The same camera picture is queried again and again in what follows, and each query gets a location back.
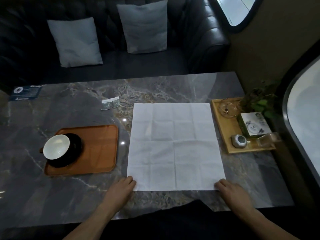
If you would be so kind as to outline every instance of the throw pillow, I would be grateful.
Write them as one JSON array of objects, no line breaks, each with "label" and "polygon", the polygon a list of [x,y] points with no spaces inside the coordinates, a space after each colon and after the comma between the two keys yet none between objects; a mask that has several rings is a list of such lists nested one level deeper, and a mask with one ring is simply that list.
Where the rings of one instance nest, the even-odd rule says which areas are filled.
[{"label": "throw pillow", "polygon": [[103,64],[94,18],[74,21],[48,20],[62,67]]},{"label": "throw pillow", "polygon": [[167,49],[168,0],[142,6],[118,4],[128,53],[151,53]]}]

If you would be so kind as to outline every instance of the black leather sofa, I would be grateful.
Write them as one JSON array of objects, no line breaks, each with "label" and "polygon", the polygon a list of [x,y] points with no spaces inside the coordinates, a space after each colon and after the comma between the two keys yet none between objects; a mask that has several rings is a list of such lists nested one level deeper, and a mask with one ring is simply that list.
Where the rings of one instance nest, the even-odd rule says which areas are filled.
[{"label": "black leather sofa", "polygon": [[[168,49],[129,54],[117,4],[160,0],[36,0],[0,12],[0,88],[218,72],[229,41],[208,0],[168,0]],[[93,17],[103,65],[63,68],[47,21]]]}]

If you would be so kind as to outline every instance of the gray marble tabletop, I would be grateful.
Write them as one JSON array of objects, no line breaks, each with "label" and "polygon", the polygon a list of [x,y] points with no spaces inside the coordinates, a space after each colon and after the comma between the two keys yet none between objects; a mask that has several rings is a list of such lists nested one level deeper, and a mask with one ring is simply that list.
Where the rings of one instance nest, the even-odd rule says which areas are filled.
[{"label": "gray marble tabletop", "polygon": [[[0,96],[0,228],[82,222],[115,180],[126,176],[134,103],[209,103],[240,97],[234,72],[45,85],[35,100]],[[122,106],[101,110],[119,96]],[[116,124],[116,167],[109,173],[48,177],[39,148],[61,128]],[[228,180],[242,185],[257,208],[291,206],[292,198],[270,152],[228,155],[215,124]],[[201,199],[228,210],[216,191],[138,191],[115,216],[130,218]]]}]

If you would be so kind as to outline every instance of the black bowl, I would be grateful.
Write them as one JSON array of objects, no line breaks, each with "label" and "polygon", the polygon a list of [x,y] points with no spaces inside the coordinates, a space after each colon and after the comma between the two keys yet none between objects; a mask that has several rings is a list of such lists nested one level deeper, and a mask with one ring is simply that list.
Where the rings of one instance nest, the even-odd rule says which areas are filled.
[{"label": "black bowl", "polygon": [[82,151],[81,138],[73,133],[64,134],[69,138],[70,144],[67,151],[56,159],[47,159],[49,165],[55,168],[65,167],[78,159]]}]

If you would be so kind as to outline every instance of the bamboo tray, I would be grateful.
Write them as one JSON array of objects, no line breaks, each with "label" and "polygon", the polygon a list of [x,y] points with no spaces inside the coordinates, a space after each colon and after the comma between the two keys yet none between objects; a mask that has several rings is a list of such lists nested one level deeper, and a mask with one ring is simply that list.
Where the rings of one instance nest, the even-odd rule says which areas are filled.
[{"label": "bamboo tray", "polygon": [[[233,101],[234,103],[240,102],[241,99],[242,97],[228,98],[229,101]],[[235,148],[231,143],[231,136],[235,134],[242,135],[242,131],[236,118],[228,119],[220,114],[218,106],[221,100],[222,99],[211,100],[211,108],[228,153],[257,152],[276,149],[274,145],[267,148],[259,147],[256,138],[249,138],[248,145],[245,148]]]},{"label": "bamboo tray", "polygon": [[74,163],[63,168],[54,168],[46,163],[44,167],[46,175],[104,173],[113,170],[116,165],[118,145],[116,125],[64,128],[58,130],[56,135],[66,133],[74,133],[81,138],[82,152]]}]

